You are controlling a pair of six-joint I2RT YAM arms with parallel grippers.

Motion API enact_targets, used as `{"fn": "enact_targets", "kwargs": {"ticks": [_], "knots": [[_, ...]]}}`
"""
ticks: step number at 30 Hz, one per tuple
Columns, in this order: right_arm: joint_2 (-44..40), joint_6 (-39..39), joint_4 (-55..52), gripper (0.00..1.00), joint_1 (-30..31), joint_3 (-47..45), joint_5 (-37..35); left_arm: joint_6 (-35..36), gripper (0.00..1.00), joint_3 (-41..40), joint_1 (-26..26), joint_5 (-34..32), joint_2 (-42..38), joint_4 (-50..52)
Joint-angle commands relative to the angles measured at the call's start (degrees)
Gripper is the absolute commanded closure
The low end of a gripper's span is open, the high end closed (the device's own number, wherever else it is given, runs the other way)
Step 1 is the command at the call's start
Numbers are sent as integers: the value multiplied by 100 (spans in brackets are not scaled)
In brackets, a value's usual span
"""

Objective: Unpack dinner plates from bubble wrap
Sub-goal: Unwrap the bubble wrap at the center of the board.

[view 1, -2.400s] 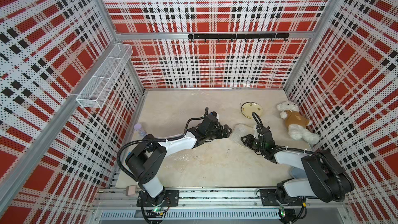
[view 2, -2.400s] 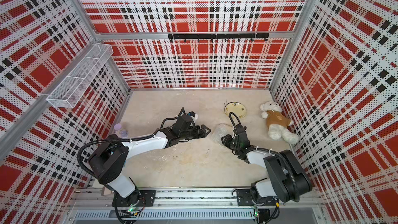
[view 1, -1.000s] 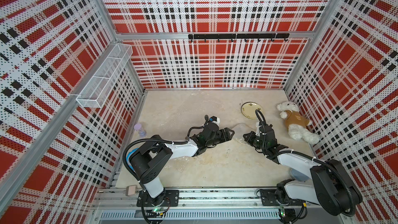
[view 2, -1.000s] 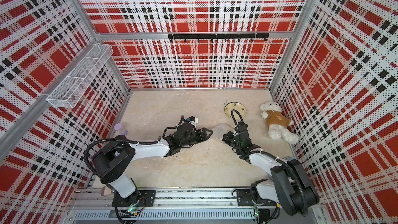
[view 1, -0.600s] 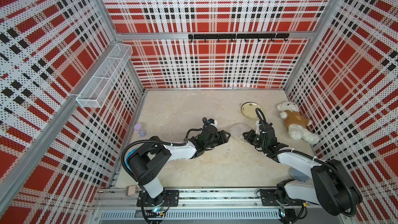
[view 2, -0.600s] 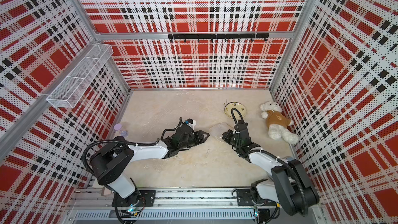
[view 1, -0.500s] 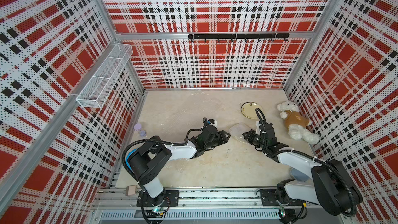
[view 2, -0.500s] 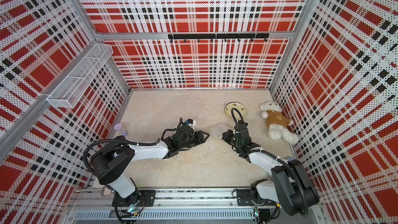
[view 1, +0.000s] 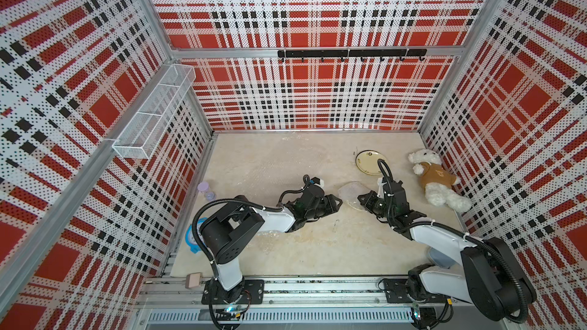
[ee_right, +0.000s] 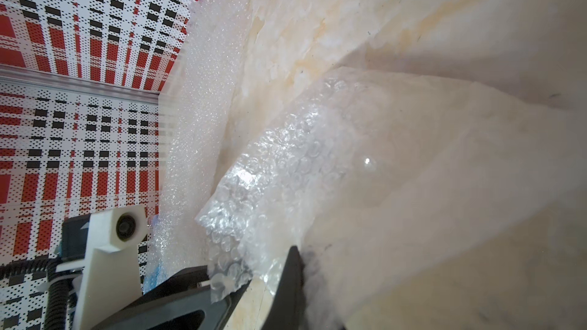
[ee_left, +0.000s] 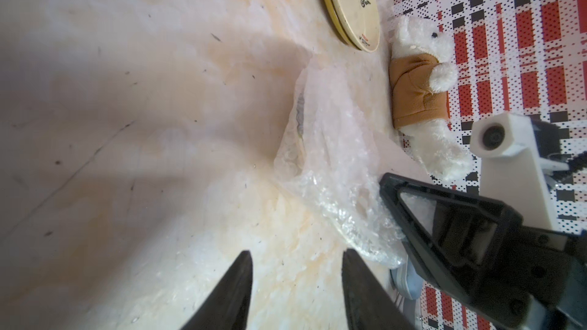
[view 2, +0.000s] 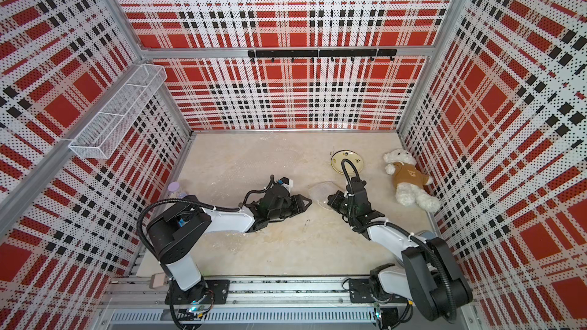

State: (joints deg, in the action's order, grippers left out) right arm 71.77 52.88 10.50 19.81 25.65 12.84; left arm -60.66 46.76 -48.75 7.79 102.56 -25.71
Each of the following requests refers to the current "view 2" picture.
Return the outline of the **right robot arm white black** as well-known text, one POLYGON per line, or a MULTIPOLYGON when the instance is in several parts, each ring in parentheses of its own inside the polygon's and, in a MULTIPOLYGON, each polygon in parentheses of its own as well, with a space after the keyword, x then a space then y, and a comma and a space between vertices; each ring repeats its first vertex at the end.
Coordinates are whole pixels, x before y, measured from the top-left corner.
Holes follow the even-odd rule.
POLYGON ((439 237, 425 238, 392 223, 374 210, 366 182, 351 160, 341 161, 345 192, 328 197, 327 203, 353 229, 369 241, 389 250, 398 262, 371 272, 374 298, 398 295, 411 301, 430 321, 454 323, 458 309, 473 301, 472 289, 448 244, 439 237))

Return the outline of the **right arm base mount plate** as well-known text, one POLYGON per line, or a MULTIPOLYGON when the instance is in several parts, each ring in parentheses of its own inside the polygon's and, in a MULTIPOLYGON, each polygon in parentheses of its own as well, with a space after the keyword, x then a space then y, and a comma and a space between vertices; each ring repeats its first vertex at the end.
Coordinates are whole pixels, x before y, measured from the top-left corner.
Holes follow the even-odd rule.
POLYGON ((397 294, 383 292, 370 279, 346 278, 342 288, 349 294, 351 303, 406 304, 408 300, 397 294))

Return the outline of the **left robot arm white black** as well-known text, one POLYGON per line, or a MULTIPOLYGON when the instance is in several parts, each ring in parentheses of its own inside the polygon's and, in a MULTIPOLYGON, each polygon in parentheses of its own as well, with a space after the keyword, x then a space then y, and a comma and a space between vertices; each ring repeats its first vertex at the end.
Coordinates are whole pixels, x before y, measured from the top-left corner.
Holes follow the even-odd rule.
POLYGON ((159 200, 140 212, 137 235, 171 279, 167 304, 200 302, 212 296, 212 289, 190 254, 202 236, 214 232, 258 232, 306 212, 312 204, 305 196, 292 195, 284 183, 252 190, 246 197, 258 194, 262 195, 260 200, 243 202, 237 208, 213 206, 195 196, 186 196, 159 200))

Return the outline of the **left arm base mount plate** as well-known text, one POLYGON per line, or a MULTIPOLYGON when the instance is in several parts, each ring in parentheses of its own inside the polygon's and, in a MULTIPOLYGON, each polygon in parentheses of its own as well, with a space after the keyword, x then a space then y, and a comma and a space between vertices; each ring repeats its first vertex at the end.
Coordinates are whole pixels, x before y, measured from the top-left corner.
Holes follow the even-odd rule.
POLYGON ((213 304, 223 305, 229 294, 229 280, 201 280, 189 290, 180 289, 175 280, 170 282, 170 290, 164 303, 169 305, 213 304))

